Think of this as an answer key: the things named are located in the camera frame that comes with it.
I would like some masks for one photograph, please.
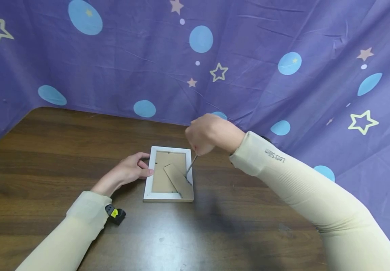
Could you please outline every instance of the dark wood surface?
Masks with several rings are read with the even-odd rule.
[[[15,270],[81,191],[152,145],[189,148],[183,126],[39,108],[0,141],[0,271]],[[143,202],[124,186],[79,270],[327,270],[320,236],[260,180],[215,150],[193,166],[193,203]]]

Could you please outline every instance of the white picture frame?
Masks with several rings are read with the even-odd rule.
[[[192,163],[192,153],[190,149],[180,149],[180,148],[171,148],[171,147],[163,147],[163,146],[151,146],[150,151],[150,162],[148,168],[155,169],[156,164],[156,153],[158,151],[161,152],[170,152],[170,153],[178,153],[185,154],[186,156],[186,171],[189,169],[190,164]],[[193,199],[183,199],[181,198],[179,193],[155,193],[152,192],[153,187],[153,176],[147,177],[145,190],[144,190],[144,202],[192,202]],[[186,179],[192,185],[193,189],[193,178],[192,178],[192,168],[187,173]]]

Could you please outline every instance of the yellow watch face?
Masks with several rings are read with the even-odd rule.
[[[118,216],[118,210],[117,210],[117,209],[114,209],[114,211],[112,211],[111,216],[112,216],[113,218],[115,218],[116,216]]]

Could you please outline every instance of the arm sleeve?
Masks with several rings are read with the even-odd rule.
[[[230,160],[315,225],[329,270],[390,270],[389,239],[368,209],[339,185],[253,132]]]
[[[111,199],[82,192],[66,218],[21,263],[16,271],[75,271],[91,242],[104,228]]]

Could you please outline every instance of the pink star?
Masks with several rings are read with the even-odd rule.
[[[195,81],[193,78],[190,78],[190,80],[187,81],[187,83],[189,84],[189,88],[190,87],[194,87],[195,88],[196,82],[198,82],[198,81]]]
[[[170,0],[169,1],[172,5],[171,12],[177,12],[180,15],[180,9],[183,8],[184,6],[180,3],[180,0]]]
[[[361,54],[358,55],[357,59],[362,59],[363,61],[367,60],[368,57],[374,55],[371,52],[372,47],[366,49],[366,50],[361,50]]]

